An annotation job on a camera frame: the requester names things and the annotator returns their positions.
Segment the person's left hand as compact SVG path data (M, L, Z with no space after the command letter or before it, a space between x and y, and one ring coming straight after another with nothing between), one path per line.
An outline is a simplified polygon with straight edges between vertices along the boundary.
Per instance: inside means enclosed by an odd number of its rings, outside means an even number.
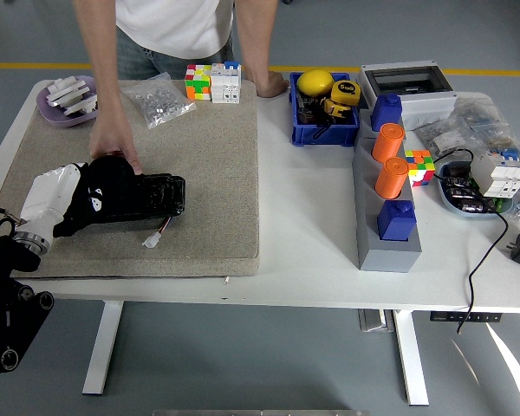
M285 80L281 73L269 70L247 71L246 79L255 85L257 96L260 98L277 97L285 93L289 87L289 81Z

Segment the person's right hand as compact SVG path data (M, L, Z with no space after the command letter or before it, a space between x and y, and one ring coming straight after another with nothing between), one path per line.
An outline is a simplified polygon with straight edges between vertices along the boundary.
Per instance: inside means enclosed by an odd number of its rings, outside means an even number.
M90 134L89 151L92 159L109 155L123 157L136 174L142 174L133 131L123 111L98 114Z

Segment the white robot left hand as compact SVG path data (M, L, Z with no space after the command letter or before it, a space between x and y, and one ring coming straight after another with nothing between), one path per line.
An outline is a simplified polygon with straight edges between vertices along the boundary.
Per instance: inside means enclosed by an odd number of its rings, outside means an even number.
M37 176L23 204L21 218L25 224L17 228L16 236L42 237L51 243L53 229L63 220L81 179L86 163L71 163Z

